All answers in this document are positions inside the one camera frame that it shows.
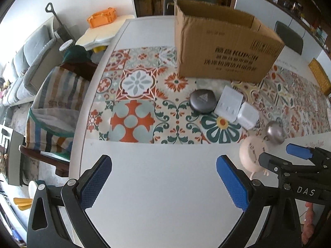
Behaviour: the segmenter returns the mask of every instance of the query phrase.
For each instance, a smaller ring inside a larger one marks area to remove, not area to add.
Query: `yellow basket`
[[[316,78],[324,95],[329,95],[331,93],[331,83],[328,76],[324,72],[323,67],[315,58],[312,59],[308,66],[312,70],[312,73],[314,74],[314,77]]]
[[[87,22],[90,24],[91,28],[95,28],[112,23],[116,18],[117,16],[115,8],[110,7],[106,10],[94,13],[87,19]]]

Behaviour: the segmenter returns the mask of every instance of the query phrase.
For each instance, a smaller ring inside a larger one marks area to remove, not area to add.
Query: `white wall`
[[[45,12],[48,2],[53,3],[74,37],[84,34],[89,27],[86,19],[97,11],[115,7],[118,15],[135,14],[132,0],[16,0],[0,23],[0,65],[9,61],[26,38],[52,16]]]

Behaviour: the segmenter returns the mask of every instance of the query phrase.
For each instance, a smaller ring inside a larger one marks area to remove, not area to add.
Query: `white cabinet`
[[[292,19],[291,24],[289,27],[295,31],[297,34],[299,34],[301,37],[305,34],[305,28],[302,27],[296,20]]]
[[[313,58],[317,59],[321,51],[324,52],[322,47],[316,40],[306,31],[303,37],[303,49],[301,56],[307,61],[311,62]]]
[[[266,0],[237,0],[235,4],[235,9],[257,17],[264,25],[271,29],[274,29],[275,27],[275,25],[272,27],[271,21],[274,7],[273,4]]]
[[[322,51],[322,47],[301,24],[292,19],[290,15],[279,9],[272,2],[267,0],[236,0],[235,9],[257,17],[264,25],[272,30],[275,29],[276,21],[289,26],[303,38],[302,57],[307,62],[311,62],[313,58],[317,58]]]
[[[331,79],[331,60],[324,50],[322,50],[321,53],[318,55],[317,61],[323,67],[323,70],[328,76],[328,78]]]
[[[285,13],[283,10],[279,9],[277,6],[274,6],[271,16],[271,27],[270,29],[275,30],[276,21],[284,23],[286,26],[289,26],[291,23],[292,17]]]

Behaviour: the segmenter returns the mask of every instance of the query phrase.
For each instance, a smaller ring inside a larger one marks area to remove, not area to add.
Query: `tile pattern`
[[[249,135],[264,138],[270,120],[281,122],[287,137],[330,131],[326,97],[292,71],[274,65],[258,84],[186,78],[178,75],[176,56],[174,47],[165,46],[114,51],[96,91],[86,136],[154,144],[231,143]],[[219,98],[226,85],[259,110],[252,130],[191,109],[194,90],[209,88]]]

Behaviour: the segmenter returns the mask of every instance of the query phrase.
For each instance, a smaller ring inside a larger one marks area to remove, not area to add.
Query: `gray sofa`
[[[54,17],[32,33],[15,57],[6,64],[2,77],[11,83],[2,100],[4,106],[33,101],[49,72],[61,64],[62,54],[54,31],[59,24]]]

